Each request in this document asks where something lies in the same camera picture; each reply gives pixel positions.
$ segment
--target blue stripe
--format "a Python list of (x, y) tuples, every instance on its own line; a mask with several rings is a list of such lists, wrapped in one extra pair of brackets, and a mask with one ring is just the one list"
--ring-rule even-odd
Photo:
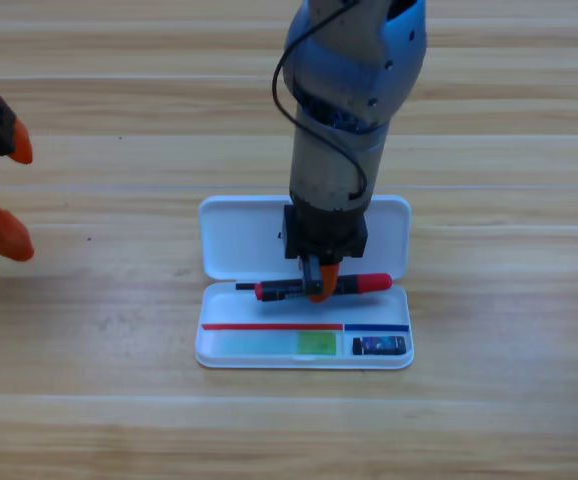
[(345, 332), (408, 332), (409, 325), (346, 324)]

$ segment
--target small battery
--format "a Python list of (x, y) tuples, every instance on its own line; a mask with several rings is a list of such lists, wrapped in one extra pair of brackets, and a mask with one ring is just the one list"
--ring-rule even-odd
[(404, 355), (407, 353), (405, 337), (356, 337), (353, 339), (354, 355)]

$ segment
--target red stripe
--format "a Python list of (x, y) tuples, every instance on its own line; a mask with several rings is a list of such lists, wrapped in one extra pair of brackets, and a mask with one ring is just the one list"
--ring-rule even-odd
[(204, 330), (342, 330), (340, 323), (205, 323)]

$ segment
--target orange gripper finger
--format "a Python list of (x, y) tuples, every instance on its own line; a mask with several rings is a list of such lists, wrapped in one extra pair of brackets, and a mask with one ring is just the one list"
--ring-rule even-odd
[(34, 250), (27, 228), (11, 213), (0, 208), (0, 255), (26, 262)]
[(338, 270), (340, 264), (335, 265), (321, 265), (320, 274), (322, 275), (322, 293), (320, 295), (309, 295), (309, 299), (314, 303), (324, 302), (336, 290), (338, 283)]
[(33, 148), (31, 147), (31, 140), (29, 140), (29, 132), (25, 124), (18, 118), (13, 125), (13, 141), (16, 145), (16, 151), (9, 155), (9, 158), (25, 165), (33, 162)]

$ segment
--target marker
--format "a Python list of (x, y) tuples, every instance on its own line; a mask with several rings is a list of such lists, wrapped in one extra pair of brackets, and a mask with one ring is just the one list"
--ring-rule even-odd
[[(393, 279), (387, 273), (365, 275), (341, 275), (338, 277), (334, 295), (358, 295), (389, 290)], [(302, 280), (278, 280), (249, 284), (236, 284), (236, 290), (254, 290), (261, 302), (273, 302), (287, 298), (304, 297)]]

